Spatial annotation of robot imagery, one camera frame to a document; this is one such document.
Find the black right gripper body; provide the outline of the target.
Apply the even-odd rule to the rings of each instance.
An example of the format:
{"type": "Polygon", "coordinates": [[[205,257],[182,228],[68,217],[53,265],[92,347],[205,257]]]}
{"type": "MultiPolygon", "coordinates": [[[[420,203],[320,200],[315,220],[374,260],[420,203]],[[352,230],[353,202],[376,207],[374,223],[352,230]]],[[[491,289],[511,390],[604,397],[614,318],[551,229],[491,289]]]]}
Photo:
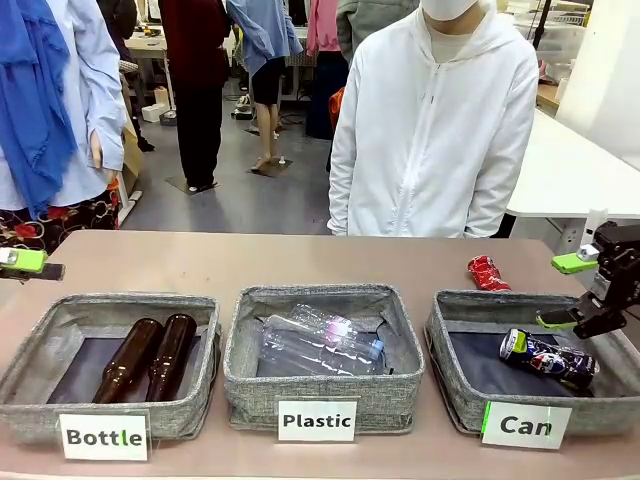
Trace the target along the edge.
{"type": "Polygon", "coordinates": [[[595,296],[600,301],[640,301],[640,224],[606,222],[593,240],[599,250],[595,296]]]}

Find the crushed black soda can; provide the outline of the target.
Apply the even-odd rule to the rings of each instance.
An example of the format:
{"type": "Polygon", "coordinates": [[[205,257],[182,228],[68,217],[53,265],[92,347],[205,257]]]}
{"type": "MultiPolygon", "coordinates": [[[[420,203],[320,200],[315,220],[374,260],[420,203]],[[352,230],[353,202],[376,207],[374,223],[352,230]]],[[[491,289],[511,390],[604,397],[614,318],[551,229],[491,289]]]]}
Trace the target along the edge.
{"type": "Polygon", "coordinates": [[[577,390],[588,389],[600,372],[599,363],[592,355],[547,343],[515,328],[503,338],[499,357],[507,364],[553,378],[577,390]]]}

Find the brown glass bottle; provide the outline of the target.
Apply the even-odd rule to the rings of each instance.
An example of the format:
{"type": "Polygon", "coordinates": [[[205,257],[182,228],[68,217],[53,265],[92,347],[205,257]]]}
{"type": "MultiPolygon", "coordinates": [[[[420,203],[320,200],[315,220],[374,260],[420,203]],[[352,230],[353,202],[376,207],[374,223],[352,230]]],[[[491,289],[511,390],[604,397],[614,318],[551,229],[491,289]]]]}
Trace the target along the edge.
{"type": "Polygon", "coordinates": [[[196,333],[195,320],[183,313],[171,315],[149,367],[146,402],[172,401],[182,382],[196,333]]]}
{"type": "Polygon", "coordinates": [[[102,373],[93,403],[116,403],[125,398],[153,361],[164,327],[151,318],[134,323],[102,373]]]}

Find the clear bottle with blue cap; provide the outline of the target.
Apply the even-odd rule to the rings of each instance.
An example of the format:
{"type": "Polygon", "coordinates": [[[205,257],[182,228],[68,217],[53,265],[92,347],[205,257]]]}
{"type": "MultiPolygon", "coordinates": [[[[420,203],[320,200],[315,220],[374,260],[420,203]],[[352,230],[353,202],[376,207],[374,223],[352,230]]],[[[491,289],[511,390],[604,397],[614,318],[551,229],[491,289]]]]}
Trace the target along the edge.
{"type": "Polygon", "coordinates": [[[273,376],[380,375],[384,343],[346,321],[271,315],[263,322],[260,360],[273,376]]]}

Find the large clear plastic bottle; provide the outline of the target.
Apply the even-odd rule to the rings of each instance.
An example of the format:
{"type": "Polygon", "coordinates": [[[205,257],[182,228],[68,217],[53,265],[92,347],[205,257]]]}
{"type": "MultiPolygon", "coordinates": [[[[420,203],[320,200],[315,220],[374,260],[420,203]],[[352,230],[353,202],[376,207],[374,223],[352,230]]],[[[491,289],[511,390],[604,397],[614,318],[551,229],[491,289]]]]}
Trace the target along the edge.
{"type": "Polygon", "coordinates": [[[298,303],[286,315],[272,314],[264,322],[269,333],[288,333],[294,339],[309,340],[336,353],[369,357],[369,347],[358,338],[355,324],[335,313],[298,303]]]}

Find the person's right forearm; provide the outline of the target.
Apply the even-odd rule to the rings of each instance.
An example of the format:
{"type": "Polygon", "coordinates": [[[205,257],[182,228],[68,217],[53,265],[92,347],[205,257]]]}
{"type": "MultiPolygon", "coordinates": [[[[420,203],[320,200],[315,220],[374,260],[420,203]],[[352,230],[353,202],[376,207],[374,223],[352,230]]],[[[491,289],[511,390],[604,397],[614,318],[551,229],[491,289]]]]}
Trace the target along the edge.
{"type": "Polygon", "coordinates": [[[335,136],[329,173],[328,228],[335,236],[348,233],[348,205],[353,182],[356,151],[353,143],[335,136]]]}

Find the person's left forearm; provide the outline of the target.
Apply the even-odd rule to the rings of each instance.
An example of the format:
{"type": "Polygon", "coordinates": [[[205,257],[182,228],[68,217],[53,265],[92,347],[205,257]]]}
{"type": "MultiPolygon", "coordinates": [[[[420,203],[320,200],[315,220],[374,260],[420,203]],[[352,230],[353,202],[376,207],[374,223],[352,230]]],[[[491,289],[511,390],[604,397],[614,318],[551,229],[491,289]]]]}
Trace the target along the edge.
{"type": "Polygon", "coordinates": [[[518,181],[523,155],[491,154],[477,177],[464,228],[466,238],[496,234],[518,181]]]}

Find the crushed red soda can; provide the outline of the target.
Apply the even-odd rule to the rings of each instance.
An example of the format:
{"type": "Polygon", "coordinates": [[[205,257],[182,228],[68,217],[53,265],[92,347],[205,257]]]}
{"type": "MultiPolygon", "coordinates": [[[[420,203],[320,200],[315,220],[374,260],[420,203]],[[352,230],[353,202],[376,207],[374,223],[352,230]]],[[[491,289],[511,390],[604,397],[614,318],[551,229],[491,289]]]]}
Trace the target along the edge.
{"type": "Polygon", "coordinates": [[[479,290],[511,291],[510,285],[502,279],[499,269],[489,256],[473,257],[467,265],[467,270],[479,290]]]}

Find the white Can label sign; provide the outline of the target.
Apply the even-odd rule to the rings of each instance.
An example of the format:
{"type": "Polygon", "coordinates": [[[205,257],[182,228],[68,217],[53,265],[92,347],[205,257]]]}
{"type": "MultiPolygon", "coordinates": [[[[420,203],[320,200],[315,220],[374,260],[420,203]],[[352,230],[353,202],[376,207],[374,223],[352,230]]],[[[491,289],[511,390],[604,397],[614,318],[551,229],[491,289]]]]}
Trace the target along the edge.
{"type": "Polygon", "coordinates": [[[501,447],[559,450],[571,413],[565,407],[488,402],[481,441],[501,447]]]}

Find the grey fabric basket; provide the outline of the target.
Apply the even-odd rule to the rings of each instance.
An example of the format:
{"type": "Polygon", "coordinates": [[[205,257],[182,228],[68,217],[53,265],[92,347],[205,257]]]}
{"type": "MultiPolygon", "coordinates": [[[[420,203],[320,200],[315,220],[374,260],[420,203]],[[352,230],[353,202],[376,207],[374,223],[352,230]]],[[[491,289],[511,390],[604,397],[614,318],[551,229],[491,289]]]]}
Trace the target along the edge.
{"type": "Polygon", "coordinates": [[[74,294],[56,301],[34,326],[0,377],[0,421],[16,441],[60,440],[58,417],[133,414],[148,418],[154,440],[191,440],[202,429],[220,361],[219,304],[205,296],[169,293],[74,294]],[[103,370],[134,323],[186,314],[196,323],[184,376],[172,400],[149,403],[141,378],[117,403],[92,399],[103,370]]]}
{"type": "Polygon", "coordinates": [[[425,360],[398,291],[384,284],[254,286],[236,303],[224,354],[230,423],[275,430],[278,397],[358,397],[356,433],[411,431],[425,360]],[[273,376],[260,360],[264,320],[308,304],[351,320],[360,336],[384,343],[380,375],[273,376]]]}
{"type": "Polygon", "coordinates": [[[640,427],[640,351],[620,331],[581,340],[553,331],[538,313],[563,310],[572,296],[441,290],[424,331],[449,412],[465,433],[480,431],[487,403],[564,407],[570,435],[614,435],[640,427]],[[499,357],[503,338],[522,329],[550,344],[592,355],[599,371],[588,389],[576,391],[499,357]]]}

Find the red floral black skirt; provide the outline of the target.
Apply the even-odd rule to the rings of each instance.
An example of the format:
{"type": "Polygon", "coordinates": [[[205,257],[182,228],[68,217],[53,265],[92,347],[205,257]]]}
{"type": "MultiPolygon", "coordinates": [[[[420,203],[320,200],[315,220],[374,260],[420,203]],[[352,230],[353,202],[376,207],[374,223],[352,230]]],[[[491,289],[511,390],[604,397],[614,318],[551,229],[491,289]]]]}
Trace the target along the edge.
{"type": "Polygon", "coordinates": [[[114,190],[80,203],[56,207],[35,219],[27,209],[0,210],[0,247],[43,250],[52,254],[73,232],[117,230],[120,201],[114,190]]]}

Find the white table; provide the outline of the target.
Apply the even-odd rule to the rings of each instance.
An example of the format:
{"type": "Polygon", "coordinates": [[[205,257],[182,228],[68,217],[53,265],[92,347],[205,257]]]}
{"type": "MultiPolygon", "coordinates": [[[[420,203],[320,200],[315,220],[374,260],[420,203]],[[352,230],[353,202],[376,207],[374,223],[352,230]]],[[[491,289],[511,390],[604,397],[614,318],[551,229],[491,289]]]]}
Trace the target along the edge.
{"type": "Polygon", "coordinates": [[[528,218],[640,219],[640,171],[537,110],[506,212],[528,218]]]}

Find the mannequin hand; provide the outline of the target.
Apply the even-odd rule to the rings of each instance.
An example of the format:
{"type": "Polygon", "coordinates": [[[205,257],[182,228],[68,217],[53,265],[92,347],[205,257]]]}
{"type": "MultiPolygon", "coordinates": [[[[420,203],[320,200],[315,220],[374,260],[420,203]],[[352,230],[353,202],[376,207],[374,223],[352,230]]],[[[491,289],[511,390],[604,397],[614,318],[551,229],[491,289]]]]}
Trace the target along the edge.
{"type": "Polygon", "coordinates": [[[118,172],[104,166],[103,149],[99,137],[93,133],[90,139],[91,154],[93,159],[93,167],[105,174],[107,181],[107,189],[112,190],[116,184],[118,172]]]}

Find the brown cardboard sheet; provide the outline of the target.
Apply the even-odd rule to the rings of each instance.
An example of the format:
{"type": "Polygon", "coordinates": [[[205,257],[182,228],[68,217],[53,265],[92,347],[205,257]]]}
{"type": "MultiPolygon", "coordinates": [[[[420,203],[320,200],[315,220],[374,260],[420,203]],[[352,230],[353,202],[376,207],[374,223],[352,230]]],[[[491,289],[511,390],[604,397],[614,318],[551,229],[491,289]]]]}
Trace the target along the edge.
{"type": "Polygon", "coordinates": [[[127,125],[123,130],[124,164],[122,177],[128,195],[134,192],[140,171],[143,167],[144,154],[138,147],[138,137],[133,126],[127,125]]]}

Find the blue scarf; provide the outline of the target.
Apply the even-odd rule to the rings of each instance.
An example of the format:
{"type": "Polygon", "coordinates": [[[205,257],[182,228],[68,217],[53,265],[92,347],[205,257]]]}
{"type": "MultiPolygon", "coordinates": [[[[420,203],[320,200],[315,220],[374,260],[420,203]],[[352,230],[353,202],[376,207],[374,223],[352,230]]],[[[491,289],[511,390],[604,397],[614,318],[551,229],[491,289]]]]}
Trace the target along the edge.
{"type": "Polygon", "coordinates": [[[0,0],[0,147],[33,217],[48,210],[77,151],[64,104],[69,59],[46,0],[0,0]]]}

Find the light blue shirt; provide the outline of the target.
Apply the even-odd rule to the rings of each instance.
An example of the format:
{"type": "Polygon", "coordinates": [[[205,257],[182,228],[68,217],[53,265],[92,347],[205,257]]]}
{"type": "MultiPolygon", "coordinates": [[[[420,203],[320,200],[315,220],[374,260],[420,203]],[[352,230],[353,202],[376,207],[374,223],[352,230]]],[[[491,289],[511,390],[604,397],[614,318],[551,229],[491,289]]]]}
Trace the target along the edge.
{"type": "MultiPolygon", "coordinates": [[[[50,206],[93,199],[107,189],[105,174],[93,167],[90,139],[101,142],[104,166],[121,170],[126,110],[118,73],[119,55],[95,0],[46,0],[70,53],[64,70],[64,104],[77,151],[50,206]]],[[[0,210],[26,209],[0,147],[0,210]]]]}

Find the person in white hoodie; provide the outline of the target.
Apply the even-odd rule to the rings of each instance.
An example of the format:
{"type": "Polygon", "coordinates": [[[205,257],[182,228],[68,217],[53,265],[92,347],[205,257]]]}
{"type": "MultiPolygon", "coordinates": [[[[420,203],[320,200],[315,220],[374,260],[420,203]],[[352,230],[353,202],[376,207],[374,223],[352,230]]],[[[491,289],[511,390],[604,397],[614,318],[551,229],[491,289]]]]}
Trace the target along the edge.
{"type": "Polygon", "coordinates": [[[492,0],[448,22],[419,2],[370,34],[334,134],[356,151],[346,236],[466,238],[485,159],[524,158],[538,82],[533,46],[492,0]]]}

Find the white Bottle label sign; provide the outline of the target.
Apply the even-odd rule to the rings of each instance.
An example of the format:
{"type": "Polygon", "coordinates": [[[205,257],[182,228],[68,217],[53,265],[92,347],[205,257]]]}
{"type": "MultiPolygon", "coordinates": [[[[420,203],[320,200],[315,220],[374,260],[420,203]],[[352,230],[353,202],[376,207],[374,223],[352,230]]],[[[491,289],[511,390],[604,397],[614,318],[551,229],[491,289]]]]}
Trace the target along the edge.
{"type": "Polygon", "coordinates": [[[150,435],[142,414],[72,414],[58,417],[66,460],[147,462],[150,435]]]}

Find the clear plastic storage drawers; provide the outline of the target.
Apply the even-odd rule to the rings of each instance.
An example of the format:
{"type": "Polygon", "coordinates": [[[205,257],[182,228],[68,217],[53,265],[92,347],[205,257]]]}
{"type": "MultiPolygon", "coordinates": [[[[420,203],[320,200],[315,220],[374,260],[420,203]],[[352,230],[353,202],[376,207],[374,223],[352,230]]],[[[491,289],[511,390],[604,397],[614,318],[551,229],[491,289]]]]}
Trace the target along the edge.
{"type": "Polygon", "coordinates": [[[544,26],[544,31],[537,50],[539,52],[564,52],[576,56],[579,51],[586,29],[582,26],[550,22],[544,26]]]}

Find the black pole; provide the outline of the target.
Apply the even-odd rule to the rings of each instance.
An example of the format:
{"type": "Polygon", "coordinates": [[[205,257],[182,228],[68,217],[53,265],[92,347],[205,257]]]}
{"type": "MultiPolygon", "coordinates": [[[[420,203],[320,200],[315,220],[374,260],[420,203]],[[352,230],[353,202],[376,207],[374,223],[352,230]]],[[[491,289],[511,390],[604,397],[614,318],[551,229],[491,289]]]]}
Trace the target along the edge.
{"type": "Polygon", "coordinates": [[[535,50],[538,50],[539,44],[541,42],[542,36],[544,35],[545,25],[547,21],[547,17],[551,8],[552,0],[540,0],[543,2],[542,9],[539,11],[539,14],[536,16],[538,19],[538,26],[535,29],[534,38],[533,38],[533,47],[535,50]]]}

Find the white background desk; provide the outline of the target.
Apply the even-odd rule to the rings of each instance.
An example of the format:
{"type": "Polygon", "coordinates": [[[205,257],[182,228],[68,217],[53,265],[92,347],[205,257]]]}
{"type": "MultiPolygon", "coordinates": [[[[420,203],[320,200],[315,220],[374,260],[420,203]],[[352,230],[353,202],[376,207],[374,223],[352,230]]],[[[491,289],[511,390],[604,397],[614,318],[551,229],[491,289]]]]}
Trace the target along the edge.
{"type": "Polygon", "coordinates": [[[163,61],[163,69],[167,82],[169,108],[175,109],[174,91],[169,71],[167,56],[167,44],[163,27],[145,26],[141,32],[134,32],[132,37],[125,41],[134,58],[159,59],[163,61]]]}

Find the figure in dark red garment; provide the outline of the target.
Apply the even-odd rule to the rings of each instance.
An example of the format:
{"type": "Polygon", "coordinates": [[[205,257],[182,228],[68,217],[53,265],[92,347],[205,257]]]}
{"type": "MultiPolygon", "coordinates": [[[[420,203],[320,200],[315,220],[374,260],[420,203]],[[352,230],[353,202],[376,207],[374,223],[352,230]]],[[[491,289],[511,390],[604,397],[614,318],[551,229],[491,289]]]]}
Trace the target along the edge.
{"type": "Polygon", "coordinates": [[[223,42],[230,20],[222,0],[158,0],[174,90],[180,160],[187,189],[215,185],[221,145],[223,42]]]}

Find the white face mask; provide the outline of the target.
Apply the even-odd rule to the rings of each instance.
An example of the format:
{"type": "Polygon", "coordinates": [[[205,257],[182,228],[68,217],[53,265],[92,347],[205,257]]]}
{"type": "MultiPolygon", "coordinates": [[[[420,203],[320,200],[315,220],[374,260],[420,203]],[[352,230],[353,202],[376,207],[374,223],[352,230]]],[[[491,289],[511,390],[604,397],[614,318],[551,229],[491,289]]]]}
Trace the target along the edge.
{"type": "Polygon", "coordinates": [[[455,20],[468,11],[478,0],[420,0],[424,13],[437,22],[455,20]]]}

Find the white Plastic label sign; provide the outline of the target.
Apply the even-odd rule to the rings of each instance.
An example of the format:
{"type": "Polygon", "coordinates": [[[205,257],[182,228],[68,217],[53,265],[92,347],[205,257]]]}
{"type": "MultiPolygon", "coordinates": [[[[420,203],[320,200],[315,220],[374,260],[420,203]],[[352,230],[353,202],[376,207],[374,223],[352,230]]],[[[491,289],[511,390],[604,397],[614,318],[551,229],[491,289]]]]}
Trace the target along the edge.
{"type": "Polygon", "coordinates": [[[282,443],[353,443],[358,397],[278,397],[277,437],[282,443]]]}

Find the person in grey jacket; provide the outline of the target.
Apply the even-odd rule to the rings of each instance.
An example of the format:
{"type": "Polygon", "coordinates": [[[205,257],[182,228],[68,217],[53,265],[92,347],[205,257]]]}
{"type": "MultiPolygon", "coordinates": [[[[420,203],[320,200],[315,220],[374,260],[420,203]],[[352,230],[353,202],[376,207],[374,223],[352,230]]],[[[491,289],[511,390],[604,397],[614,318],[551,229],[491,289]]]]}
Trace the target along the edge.
{"type": "Polygon", "coordinates": [[[338,0],[337,38],[341,53],[351,64],[358,46],[370,34],[403,19],[419,0],[338,0]]]}

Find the mannequin in blue shirt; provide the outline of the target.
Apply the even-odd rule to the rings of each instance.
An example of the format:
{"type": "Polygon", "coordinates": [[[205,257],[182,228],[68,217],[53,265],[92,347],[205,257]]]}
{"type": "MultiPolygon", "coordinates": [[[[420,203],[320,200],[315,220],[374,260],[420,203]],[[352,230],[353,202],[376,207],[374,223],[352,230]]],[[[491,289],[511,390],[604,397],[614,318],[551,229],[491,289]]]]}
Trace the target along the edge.
{"type": "Polygon", "coordinates": [[[278,96],[286,59],[303,51],[284,0],[226,0],[227,13],[243,32],[243,58],[249,74],[262,154],[251,168],[263,171],[278,159],[278,96]]]}

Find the pink garment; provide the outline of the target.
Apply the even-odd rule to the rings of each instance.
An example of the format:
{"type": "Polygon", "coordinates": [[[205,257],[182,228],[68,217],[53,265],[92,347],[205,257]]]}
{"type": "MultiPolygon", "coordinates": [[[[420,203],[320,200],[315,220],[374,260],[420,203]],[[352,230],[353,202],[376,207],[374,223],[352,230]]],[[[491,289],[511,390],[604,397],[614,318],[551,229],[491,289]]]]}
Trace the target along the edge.
{"type": "Polygon", "coordinates": [[[336,13],[339,0],[310,0],[307,27],[307,55],[340,52],[336,13]]]}

